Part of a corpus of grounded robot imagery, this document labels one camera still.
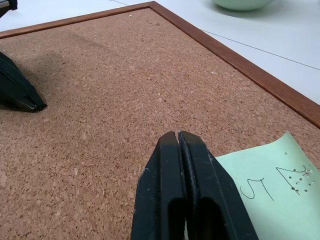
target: paper with holes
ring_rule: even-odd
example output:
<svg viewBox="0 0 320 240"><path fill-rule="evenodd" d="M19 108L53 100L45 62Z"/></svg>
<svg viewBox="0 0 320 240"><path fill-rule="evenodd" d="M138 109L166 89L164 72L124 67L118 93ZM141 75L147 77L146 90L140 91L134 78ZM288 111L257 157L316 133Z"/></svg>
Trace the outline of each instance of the paper with holes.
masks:
<svg viewBox="0 0 320 240"><path fill-rule="evenodd" d="M320 239L320 173L289 132L217 160L233 178L259 240Z"/></svg>

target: brown wooden frame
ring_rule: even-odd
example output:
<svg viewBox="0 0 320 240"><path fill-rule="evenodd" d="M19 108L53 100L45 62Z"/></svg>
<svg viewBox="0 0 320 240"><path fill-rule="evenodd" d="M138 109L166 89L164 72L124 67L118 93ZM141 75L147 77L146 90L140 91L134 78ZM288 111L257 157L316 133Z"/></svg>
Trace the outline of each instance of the brown wooden frame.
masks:
<svg viewBox="0 0 320 240"><path fill-rule="evenodd" d="M320 128L320 105L302 95L298 91L294 90L290 86L286 85L284 82L275 78L268 72L256 66L249 60L245 59L235 51L231 50L227 46L207 35L189 22L183 20L181 17L169 11L155 1L120 7L116 9L71 17L8 31L2 31L0 32L0 39L148 8L175 25L178 29L206 47L209 51L217 55L229 65L233 66L235 69L237 69L251 81L256 83L258 86L266 90L272 96L276 97L282 103L286 104L302 117Z"/></svg>

